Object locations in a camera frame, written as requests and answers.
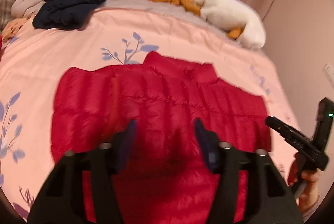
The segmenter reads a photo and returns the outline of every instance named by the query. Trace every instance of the white plush toy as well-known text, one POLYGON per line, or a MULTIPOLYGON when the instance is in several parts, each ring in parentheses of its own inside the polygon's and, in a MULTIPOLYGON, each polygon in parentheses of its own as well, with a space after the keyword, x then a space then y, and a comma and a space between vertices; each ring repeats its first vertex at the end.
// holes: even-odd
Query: white plush toy
POLYGON ((201 6, 201 18, 229 32, 242 28, 237 38, 245 48, 259 49, 266 42, 266 31, 258 13, 239 0, 194 0, 201 6))

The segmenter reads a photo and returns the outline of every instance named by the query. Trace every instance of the white bedding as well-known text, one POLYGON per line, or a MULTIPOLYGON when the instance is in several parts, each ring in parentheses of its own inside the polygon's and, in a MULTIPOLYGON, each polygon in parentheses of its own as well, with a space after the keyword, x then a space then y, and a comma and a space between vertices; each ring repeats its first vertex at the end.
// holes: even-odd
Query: white bedding
MULTIPOLYGON (((128 7, 126 0, 113 3, 128 7)), ((21 215, 30 210, 33 196, 54 165, 51 116, 62 74, 69 67, 92 71, 124 63, 123 39, 131 40, 135 48, 138 34, 148 47, 134 54, 134 62, 143 62, 147 51, 155 49, 166 56, 213 63, 221 78, 262 95, 269 115, 298 128, 275 67, 263 53, 232 46, 224 34, 183 9, 175 13, 169 5, 161 13, 160 3, 149 2, 147 8, 138 2, 137 6, 140 10, 98 10, 85 30, 34 29, 29 20, 4 50, 0 61, 0 182, 21 215)), ((272 143, 272 158, 286 177, 295 150, 276 132, 272 132, 272 143)))

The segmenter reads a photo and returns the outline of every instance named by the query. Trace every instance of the white label on wall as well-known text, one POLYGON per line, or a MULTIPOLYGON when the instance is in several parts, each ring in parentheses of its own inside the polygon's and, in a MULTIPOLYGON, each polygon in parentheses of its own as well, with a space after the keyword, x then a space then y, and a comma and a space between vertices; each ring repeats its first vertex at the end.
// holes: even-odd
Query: white label on wall
POLYGON ((326 66, 322 70, 326 75, 327 79, 331 83, 332 87, 334 88, 334 67, 332 64, 327 63, 326 66))

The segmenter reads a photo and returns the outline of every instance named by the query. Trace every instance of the human hand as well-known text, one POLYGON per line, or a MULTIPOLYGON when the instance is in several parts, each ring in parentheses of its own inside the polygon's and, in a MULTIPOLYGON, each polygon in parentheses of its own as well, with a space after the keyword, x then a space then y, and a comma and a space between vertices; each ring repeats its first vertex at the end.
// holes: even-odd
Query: human hand
MULTIPOLYGON (((297 160, 295 160, 290 168, 290 173, 288 176, 288 185, 292 186, 296 182, 298 182, 297 177, 298 166, 297 160)), ((320 170, 304 170, 301 173, 301 177, 308 181, 308 185, 305 188, 304 192, 299 196, 299 210, 302 213, 307 212, 313 205, 315 205, 319 199, 319 190, 318 190, 318 180, 320 179, 320 170)))

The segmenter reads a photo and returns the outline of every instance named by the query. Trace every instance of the red puffer vest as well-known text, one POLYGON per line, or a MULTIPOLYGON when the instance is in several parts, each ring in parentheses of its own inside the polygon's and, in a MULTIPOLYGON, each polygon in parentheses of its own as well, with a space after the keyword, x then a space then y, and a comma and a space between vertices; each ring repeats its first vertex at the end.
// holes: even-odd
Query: red puffer vest
MULTIPOLYGON (((51 151, 95 148, 112 132, 137 121, 126 169, 114 176, 125 223, 203 224, 218 176, 206 168, 194 119, 238 149, 271 148, 263 99, 219 79, 211 64, 149 53, 142 65, 108 66, 94 72, 70 68, 54 100, 51 151)), ((247 177, 241 172, 235 220, 243 218, 247 177)), ((89 176, 84 178, 87 218, 94 220, 89 176)))

